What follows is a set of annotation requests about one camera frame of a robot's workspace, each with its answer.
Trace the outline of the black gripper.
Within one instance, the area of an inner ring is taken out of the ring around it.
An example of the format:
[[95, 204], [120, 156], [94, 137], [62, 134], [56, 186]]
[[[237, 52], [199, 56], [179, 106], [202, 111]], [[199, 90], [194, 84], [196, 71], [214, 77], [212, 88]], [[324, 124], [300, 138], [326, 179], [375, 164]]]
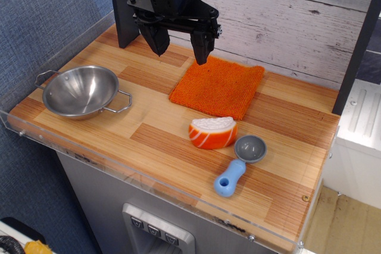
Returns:
[[[128, 0], [127, 4], [135, 10], [149, 15], [147, 21], [163, 20], [184, 21], [182, 31], [189, 33], [193, 26], [202, 24], [206, 32], [194, 32], [190, 35], [191, 44], [198, 65], [207, 62], [211, 51], [214, 50], [215, 38], [222, 33], [221, 25], [217, 24], [219, 12], [216, 8], [201, 0]], [[139, 30], [152, 51], [159, 57], [164, 54], [170, 44], [168, 30], [156, 25], [140, 24]]]

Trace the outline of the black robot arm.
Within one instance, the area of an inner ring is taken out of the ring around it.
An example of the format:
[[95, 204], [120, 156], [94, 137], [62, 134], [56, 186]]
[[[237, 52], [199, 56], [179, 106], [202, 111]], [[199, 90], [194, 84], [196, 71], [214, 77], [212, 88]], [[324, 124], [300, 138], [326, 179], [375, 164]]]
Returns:
[[135, 23], [152, 51], [162, 55], [170, 44], [169, 31], [187, 33], [196, 62], [205, 64], [221, 35], [219, 11], [202, 0], [128, 0]]

